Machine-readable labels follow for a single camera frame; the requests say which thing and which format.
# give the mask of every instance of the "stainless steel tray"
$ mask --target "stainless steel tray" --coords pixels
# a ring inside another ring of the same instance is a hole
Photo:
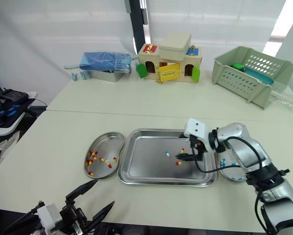
[[[86,152],[83,167],[84,173],[92,179],[101,179],[113,174],[118,168],[119,153],[124,142],[125,138],[119,132],[109,132],[98,137]],[[97,151],[96,161],[91,155],[93,151]],[[89,165],[87,160],[92,160],[92,164]],[[89,175],[90,171],[94,173],[94,176]]]
[[[133,131],[121,157],[118,176],[127,184],[164,184],[208,186],[217,176],[216,172],[204,174],[197,170],[194,162],[175,165],[175,158],[182,148],[190,153],[189,139],[180,139],[182,130],[137,129]],[[199,162],[204,169],[215,168],[211,153]]]

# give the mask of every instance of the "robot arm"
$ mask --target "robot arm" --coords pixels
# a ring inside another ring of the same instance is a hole
[[[247,177],[247,184],[257,191],[255,203],[256,216],[258,199],[266,224],[263,229],[271,235],[293,234],[293,189],[283,178],[289,170],[279,171],[260,143],[249,136],[247,128],[241,123],[208,131],[207,126],[193,118],[188,121],[184,135],[190,138],[191,148],[199,151],[224,152],[232,149],[241,169]]]

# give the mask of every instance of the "table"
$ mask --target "table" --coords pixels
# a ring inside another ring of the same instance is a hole
[[[202,71],[200,82],[140,79],[135,71],[117,83],[98,79],[71,81],[47,108],[53,111],[129,114],[165,117],[220,118],[229,121],[293,120],[293,109],[277,103],[267,109],[211,82],[211,71]]]
[[[29,99],[34,99],[37,96],[36,92],[27,92],[27,94],[29,95]],[[18,126],[19,122],[23,119],[25,115],[25,112],[23,112],[19,118],[17,118],[17,120],[14,122],[14,124],[12,124],[10,127],[7,128],[0,128],[0,136],[7,136],[8,134],[12,133],[16,127]]]
[[[210,128],[226,119],[193,116]],[[44,200],[60,209],[65,196],[90,180],[83,172],[89,145],[101,134],[126,138],[137,128],[183,129],[187,118],[46,111],[0,165],[0,209],[27,212]],[[242,120],[293,187],[293,121]],[[88,218],[115,200],[105,222],[262,232],[253,207],[254,189],[218,175],[206,188],[126,185],[116,174],[76,199]]]

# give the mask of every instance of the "black cable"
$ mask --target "black cable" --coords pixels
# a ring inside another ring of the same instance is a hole
[[[255,153],[257,159],[258,159],[258,163],[259,163],[259,168],[262,168],[263,167],[263,164],[262,164],[262,160],[260,159],[260,156],[259,156],[259,153],[257,152],[257,150],[249,143],[247,142],[246,140],[240,138],[240,137],[236,137],[236,136],[230,136],[228,137],[225,141],[228,142],[228,140],[238,140],[238,141],[241,141],[243,142],[244,144],[246,144],[251,150],[253,150],[253,152]]]
[[[262,189],[259,189],[258,193],[257,193],[257,197],[256,197],[256,201],[255,201],[255,207],[254,207],[254,210],[255,210],[255,215],[256,215],[256,218],[258,220],[258,222],[260,223],[260,225],[262,226],[263,230],[265,230],[265,232],[267,234],[268,233],[268,230],[266,229],[266,227],[264,226],[263,222],[261,221],[259,215],[258,215],[258,211],[257,211],[257,207],[258,207],[258,201],[259,201],[259,197],[260,195],[262,194],[263,190]]]
[[[15,224],[19,223],[19,221],[25,219],[26,217],[28,217],[28,216],[31,215],[31,214],[35,214],[35,213],[37,212],[38,208],[41,208],[41,207],[43,207],[43,206],[45,206],[44,202],[39,201],[38,205],[37,205],[35,208],[31,209],[28,213],[24,214],[24,215],[21,216],[19,219],[17,219],[16,221],[14,221],[11,225],[9,225],[7,228],[5,228],[5,229],[1,232],[0,235],[4,235],[8,230],[10,230],[12,227],[14,227]]]
[[[37,101],[43,103],[43,104],[47,107],[47,104],[46,104],[45,102],[43,102],[43,101],[41,101],[41,100],[39,100],[39,99],[35,99],[35,100],[37,100]]]
[[[7,228],[5,228],[0,235],[4,235],[8,230],[10,230],[10,228],[12,228],[15,224],[19,223],[19,221],[25,219],[26,217],[28,217],[29,215],[32,214],[32,211],[29,211],[27,214],[24,214],[23,216],[21,216],[19,219],[17,219],[15,222],[13,222],[11,225],[9,225]]]
[[[193,159],[194,159],[196,168],[199,171],[203,172],[203,173],[211,173],[211,172],[214,172],[214,171],[223,170],[223,169],[232,168],[232,167],[241,167],[239,165],[227,165],[227,166],[223,166],[223,167],[216,168],[216,169],[213,169],[213,170],[202,170],[202,169],[200,169],[199,164],[197,163],[197,158],[196,158],[196,154],[195,154],[194,148],[191,148],[191,149],[192,149]]]

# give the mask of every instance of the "plastic basket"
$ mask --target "plastic basket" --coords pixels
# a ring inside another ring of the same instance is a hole
[[[244,64],[246,68],[271,78],[274,83],[266,85],[259,79],[232,68],[233,63]],[[271,92],[284,91],[292,73],[293,64],[290,61],[277,59],[249,47],[237,47],[215,58],[212,82],[244,97],[248,103],[253,102],[266,108],[270,104]]]

